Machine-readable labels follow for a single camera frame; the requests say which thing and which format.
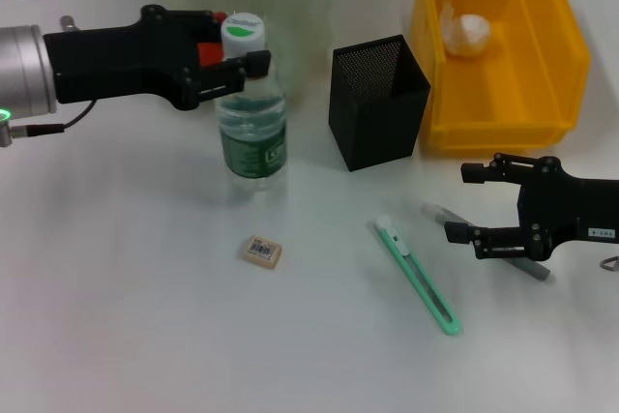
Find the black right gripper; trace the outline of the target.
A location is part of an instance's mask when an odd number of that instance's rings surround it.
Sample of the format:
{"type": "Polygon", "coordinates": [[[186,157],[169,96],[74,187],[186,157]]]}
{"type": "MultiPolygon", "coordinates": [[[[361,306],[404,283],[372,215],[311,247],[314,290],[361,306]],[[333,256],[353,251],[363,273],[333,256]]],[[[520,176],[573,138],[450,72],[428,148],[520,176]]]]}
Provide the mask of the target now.
{"type": "Polygon", "coordinates": [[[521,185],[518,227],[480,227],[446,221],[449,243],[471,244],[477,259],[548,259],[571,242],[618,242],[618,182],[577,178],[556,157],[529,158],[496,153],[488,165],[463,163],[468,184],[504,182],[521,185]]]}

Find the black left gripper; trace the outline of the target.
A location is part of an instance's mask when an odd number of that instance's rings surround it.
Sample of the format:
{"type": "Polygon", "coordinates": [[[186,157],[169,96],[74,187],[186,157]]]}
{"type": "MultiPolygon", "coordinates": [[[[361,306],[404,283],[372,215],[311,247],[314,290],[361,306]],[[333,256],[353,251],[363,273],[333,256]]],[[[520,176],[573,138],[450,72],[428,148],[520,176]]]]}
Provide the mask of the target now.
{"type": "Polygon", "coordinates": [[[141,8],[128,26],[44,35],[58,103],[152,94],[179,110],[243,92],[266,77],[271,52],[259,50],[200,67],[197,44],[221,43],[224,12],[141,8]]]}

